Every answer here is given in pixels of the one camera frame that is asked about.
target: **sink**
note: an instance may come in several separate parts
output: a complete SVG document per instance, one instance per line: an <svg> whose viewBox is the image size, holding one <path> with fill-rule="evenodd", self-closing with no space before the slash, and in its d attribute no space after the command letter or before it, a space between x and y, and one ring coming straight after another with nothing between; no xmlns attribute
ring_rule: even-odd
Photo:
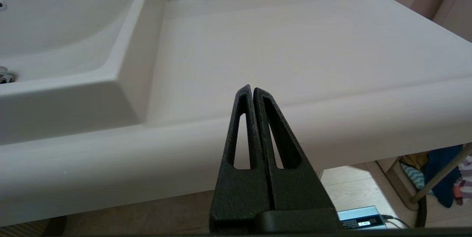
<svg viewBox="0 0 472 237"><path fill-rule="evenodd" d="M0 144L140 124L165 0L1 0Z"/></svg>

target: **striped cloth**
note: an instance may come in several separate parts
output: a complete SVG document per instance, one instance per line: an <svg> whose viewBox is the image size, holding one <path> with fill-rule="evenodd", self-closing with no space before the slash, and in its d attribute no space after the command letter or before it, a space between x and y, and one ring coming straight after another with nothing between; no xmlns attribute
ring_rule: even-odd
<svg viewBox="0 0 472 237"><path fill-rule="evenodd" d="M472 154L467 156L462 163L459 163L459 171L462 176L462 199L465 203L472 198Z"/></svg>
<svg viewBox="0 0 472 237"><path fill-rule="evenodd" d="M402 167L403 171L405 174L410 178L410 180L413 182L413 185L418 188L418 190L423 189L424 187L424 174L420 171L418 171L416 168L405 165L403 163L400 163L400 166ZM428 192L430 195L434 195L433 191L430 190Z"/></svg>

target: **cable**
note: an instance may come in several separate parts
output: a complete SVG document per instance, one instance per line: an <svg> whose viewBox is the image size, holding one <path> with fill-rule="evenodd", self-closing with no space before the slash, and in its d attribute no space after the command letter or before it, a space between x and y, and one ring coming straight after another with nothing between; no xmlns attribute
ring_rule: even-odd
<svg viewBox="0 0 472 237"><path fill-rule="evenodd" d="M406 227L410 227L408 224L406 224L406 222L404 222L403 220L400 220L397 217L394 217L394 216L391 216L391 215L381 215L381 217L382 217L383 220L398 220L399 222L401 222Z"/></svg>
<svg viewBox="0 0 472 237"><path fill-rule="evenodd" d="M415 227L425 227L428 206L426 205L426 195L418 200L418 214L416 215Z"/></svg>

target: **clothes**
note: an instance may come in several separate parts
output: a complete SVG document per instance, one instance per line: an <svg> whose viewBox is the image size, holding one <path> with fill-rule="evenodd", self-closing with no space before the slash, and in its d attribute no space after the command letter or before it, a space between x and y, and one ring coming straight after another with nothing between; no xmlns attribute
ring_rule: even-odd
<svg viewBox="0 0 472 237"><path fill-rule="evenodd" d="M464 204L464 200L462 199L462 192L461 192L461 187L464 186L464 181L462 181L462 178L459 177L459 179L454 183L454 198L455 198L455 203L462 206Z"/></svg>
<svg viewBox="0 0 472 237"><path fill-rule="evenodd" d="M465 203L472 198L472 154L467 156L462 163L459 163L459 171L462 176L462 201Z"/></svg>
<svg viewBox="0 0 472 237"><path fill-rule="evenodd" d="M421 168L428 163L428 153L429 151L405 155L400 158L400 162L414 167L417 170L421 170Z"/></svg>
<svg viewBox="0 0 472 237"><path fill-rule="evenodd" d="M462 145L433 150L428 154L428 163L423 166L424 182L427 184L447 163L449 163L460 151ZM454 202L454 183L461 176L459 168L454 168L435 187L434 195L444 207L450 208Z"/></svg>
<svg viewBox="0 0 472 237"><path fill-rule="evenodd" d="M418 190L423 189L423 187L424 187L424 175L423 175L423 173L418 171L416 168L405 165L403 163L400 163L400 166L402 167L403 171L408 176L408 178L410 178L410 180L413 182L413 185L416 188L418 188ZM432 190L430 190L428 192L428 194L434 195Z"/></svg>

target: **black clamp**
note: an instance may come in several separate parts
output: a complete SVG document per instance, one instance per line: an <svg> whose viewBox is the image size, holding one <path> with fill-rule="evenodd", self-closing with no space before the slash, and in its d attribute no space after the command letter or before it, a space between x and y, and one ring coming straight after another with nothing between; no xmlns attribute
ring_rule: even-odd
<svg viewBox="0 0 472 237"><path fill-rule="evenodd" d="M234 168L239 118L246 114L250 170ZM273 133L283 169L276 165ZM249 85L235 97L209 214L212 233L334 232L336 209L274 98Z"/></svg>

